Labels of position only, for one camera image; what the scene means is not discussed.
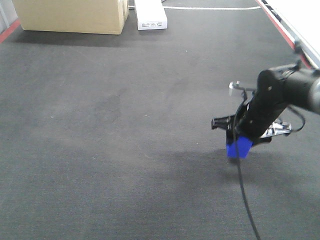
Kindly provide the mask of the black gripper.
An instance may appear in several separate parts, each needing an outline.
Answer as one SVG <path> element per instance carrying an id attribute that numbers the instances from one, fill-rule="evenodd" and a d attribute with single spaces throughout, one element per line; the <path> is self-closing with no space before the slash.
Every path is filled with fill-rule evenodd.
<path id="1" fill-rule="evenodd" d="M 258 136 L 249 136 L 239 129 L 238 124 L 245 115 L 249 104 L 246 103 L 248 99 L 247 90 L 243 89 L 241 93 L 243 99 L 234 115 L 224 117 L 216 117 L 211 121 L 211 129 L 222 129 L 226 133 L 226 146 L 227 147 L 254 147 L 259 144 L 270 143 L 272 137 L 275 136 L 288 136 L 292 133 L 292 125 L 288 122 L 282 121 L 278 116 L 269 126 L 259 125 L 263 129 L 263 133 Z"/>

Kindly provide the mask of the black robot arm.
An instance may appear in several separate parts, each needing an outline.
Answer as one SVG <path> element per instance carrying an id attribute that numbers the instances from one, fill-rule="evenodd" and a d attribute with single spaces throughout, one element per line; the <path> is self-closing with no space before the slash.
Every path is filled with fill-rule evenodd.
<path id="1" fill-rule="evenodd" d="M 252 99 L 240 104 L 234 115 L 216 117 L 211 128 L 226 132 L 226 143 L 232 145 L 244 137 L 252 145 L 269 143 L 276 135 L 269 130 L 281 113 L 291 105 L 320 112 L 320 71 L 304 69 L 298 64 L 272 67 L 261 71 Z"/>

